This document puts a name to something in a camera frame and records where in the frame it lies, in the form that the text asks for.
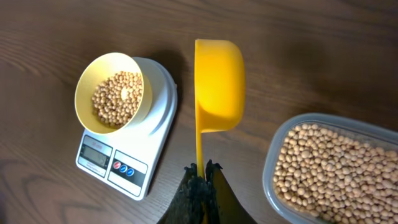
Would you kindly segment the yellow measuring scoop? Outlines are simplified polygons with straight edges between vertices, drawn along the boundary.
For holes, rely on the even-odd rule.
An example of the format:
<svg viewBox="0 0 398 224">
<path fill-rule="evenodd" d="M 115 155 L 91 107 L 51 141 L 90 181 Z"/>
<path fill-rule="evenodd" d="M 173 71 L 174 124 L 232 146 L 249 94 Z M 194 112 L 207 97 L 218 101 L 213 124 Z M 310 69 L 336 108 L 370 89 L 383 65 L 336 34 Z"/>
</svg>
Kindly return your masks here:
<svg viewBox="0 0 398 224">
<path fill-rule="evenodd" d="M 201 137 L 236 127 L 243 117 L 245 71 L 240 49 L 228 40 L 195 41 L 195 133 L 198 175 L 206 178 Z"/>
</svg>

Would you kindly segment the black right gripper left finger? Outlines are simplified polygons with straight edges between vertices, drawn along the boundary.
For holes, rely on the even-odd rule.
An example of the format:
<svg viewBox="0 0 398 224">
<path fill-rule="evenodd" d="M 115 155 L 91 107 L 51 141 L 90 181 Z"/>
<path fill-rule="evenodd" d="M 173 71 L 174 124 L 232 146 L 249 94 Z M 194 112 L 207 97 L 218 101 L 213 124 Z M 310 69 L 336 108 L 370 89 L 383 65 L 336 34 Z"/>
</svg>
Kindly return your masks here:
<svg viewBox="0 0 398 224">
<path fill-rule="evenodd" d="M 198 176 L 197 165 L 184 168 L 174 197 L 157 224 L 201 224 L 205 218 L 207 184 Z"/>
</svg>

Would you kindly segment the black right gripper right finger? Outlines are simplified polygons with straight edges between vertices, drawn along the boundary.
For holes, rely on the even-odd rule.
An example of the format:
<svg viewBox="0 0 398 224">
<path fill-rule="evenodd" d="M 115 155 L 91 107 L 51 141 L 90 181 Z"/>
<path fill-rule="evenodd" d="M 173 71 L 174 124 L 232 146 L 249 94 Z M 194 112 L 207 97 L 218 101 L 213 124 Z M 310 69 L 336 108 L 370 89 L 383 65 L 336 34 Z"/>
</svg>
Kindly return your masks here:
<svg viewBox="0 0 398 224">
<path fill-rule="evenodd" d="M 209 160 L 206 164 L 206 183 L 209 189 L 206 200 L 208 223 L 256 224 L 250 214 L 240 204 L 232 188 L 222 173 L 218 163 Z"/>
</svg>

